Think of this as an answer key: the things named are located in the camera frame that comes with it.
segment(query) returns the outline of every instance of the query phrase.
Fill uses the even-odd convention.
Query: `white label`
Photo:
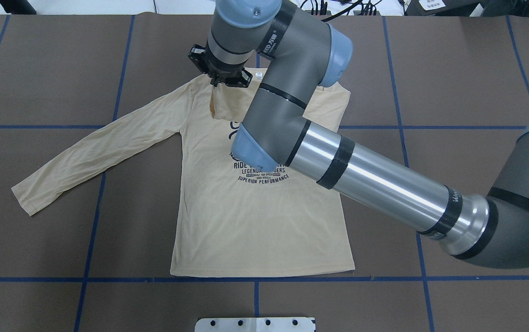
[[[425,11],[445,7],[443,0],[418,0],[418,2],[420,2],[420,6],[422,6]]]

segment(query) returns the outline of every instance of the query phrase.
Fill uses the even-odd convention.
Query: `cream t-shirt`
[[[288,167],[259,172],[231,155],[259,80],[246,89],[209,82],[198,76],[89,134],[12,188],[20,205],[32,216],[64,191],[180,132],[172,275],[288,277],[354,269],[338,192]],[[304,116],[336,131],[349,97],[338,83],[318,87]]]

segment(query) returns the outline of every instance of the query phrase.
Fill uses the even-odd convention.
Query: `shirt sleeve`
[[[78,141],[12,187],[30,215],[64,191],[179,132],[192,107],[192,81]]]

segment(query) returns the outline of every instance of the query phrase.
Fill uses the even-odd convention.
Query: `white metal plate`
[[[312,317],[199,319],[195,332],[315,332]]]

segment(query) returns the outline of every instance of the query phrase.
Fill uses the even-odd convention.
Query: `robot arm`
[[[217,0],[208,44],[189,57],[212,84],[246,87],[254,50],[271,60],[232,153],[263,171],[285,164],[484,267],[529,267],[529,128],[487,197],[463,196],[303,118],[315,87],[346,69],[351,41],[288,0]]]

